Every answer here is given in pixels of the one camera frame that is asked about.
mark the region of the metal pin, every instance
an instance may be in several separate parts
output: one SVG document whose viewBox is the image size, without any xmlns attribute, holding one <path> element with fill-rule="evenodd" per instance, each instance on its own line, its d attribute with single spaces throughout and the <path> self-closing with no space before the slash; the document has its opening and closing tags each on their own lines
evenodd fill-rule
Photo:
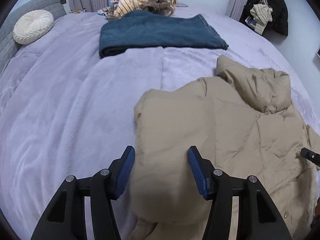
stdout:
<svg viewBox="0 0 320 240">
<path fill-rule="evenodd" d="M 255 182 L 258 181 L 258 179 L 257 179 L 256 176 L 250 176 L 250 177 L 249 177 L 249 180 L 250 180 L 251 182 L 253 182 L 253 183 L 255 183 Z"/>
<path fill-rule="evenodd" d="M 213 174 L 216 176 L 221 176 L 222 175 L 222 170 L 216 169 L 213 171 Z"/>
<path fill-rule="evenodd" d="M 108 169 L 103 169 L 103 170 L 100 171 L 100 174 L 102 176 L 107 176 L 109 174 L 109 170 Z"/>
<path fill-rule="evenodd" d="M 71 182 L 71 181 L 73 181 L 74 179 L 75 179 L 74 176 L 69 175 L 69 176 L 66 177 L 66 182 Z"/>
</svg>

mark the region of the black jacket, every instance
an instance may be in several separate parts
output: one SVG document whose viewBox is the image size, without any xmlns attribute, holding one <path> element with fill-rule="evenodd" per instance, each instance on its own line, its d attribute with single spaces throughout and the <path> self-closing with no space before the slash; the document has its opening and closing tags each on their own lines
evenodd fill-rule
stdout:
<svg viewBox="0 0 320 240">
<path fill-rule="evenodd" d="M 284 0 L 267 0 L 268 5 L 272 7 L 272 22 L 268 22 L 266 29 L 274 30 L 277 33 L 288 36 L 288 9 Z M 254 4 L 258 4 L 260 0 L 248 0 L 244 6 L 240 22 L 245 23 L 244 20 L 251 16 L 250 10 Z"/>
</svg>

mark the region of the headboard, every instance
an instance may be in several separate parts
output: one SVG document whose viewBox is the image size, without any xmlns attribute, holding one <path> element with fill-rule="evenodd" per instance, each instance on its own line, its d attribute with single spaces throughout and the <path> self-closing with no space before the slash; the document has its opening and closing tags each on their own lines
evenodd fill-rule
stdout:
<svg viewBox="0 0 320 240">
<path fill-rule="evenodd" d="M 13 27 L 21 16 L 33 10 L 47 10 L 54 20 L 66 15 L 60 0 L 31 0 L 11 12 L 0 28 L 0 76 L 10 59 L 14 57 L 22 45 L 13 40 Z"/>
</svg>

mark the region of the round pillow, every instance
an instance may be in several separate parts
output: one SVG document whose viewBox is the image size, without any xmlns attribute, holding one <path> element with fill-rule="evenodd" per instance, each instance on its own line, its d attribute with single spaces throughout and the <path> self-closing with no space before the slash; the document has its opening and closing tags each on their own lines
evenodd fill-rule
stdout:
<svg viewBox="0 0 320 240">
<path fill-rule="evenodd" d="M 53 15 L 35 10 L 23 15 L 13 28 L 13 39 L 22 45 L 30 44 L 45 35 L 53 26 Z"/>
</svg>

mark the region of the lavender blanket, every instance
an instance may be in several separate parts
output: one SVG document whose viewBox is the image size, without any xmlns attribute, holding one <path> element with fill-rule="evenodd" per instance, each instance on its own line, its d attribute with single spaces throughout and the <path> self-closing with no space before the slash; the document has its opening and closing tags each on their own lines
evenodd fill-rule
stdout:
<svg viewBox="0 0 320 240">
<path fill-rule="evenodd" d="M 300 79 L 267 40 L 225 16 L 177 8 L 178 17 L 201 13 L 230 45 L 222 49 L 145 48 L 100 59 L 104 17 L 68 14 L 38 41 L 23 46 L 0 78 L 0 207 L 21 240 L 33 230 L 63 179 L 84 178 L 135 144 L 133 108 L 148 89 L 172 91 L 212 76 L 221 54 L 248 67 L 283 70 L 306 123 L 319 118 Z M 126 239 L 135 225 L 129 193 L 113 202 Z M 88 239 L 93 239 L 86 209 Z"/>
</svg>

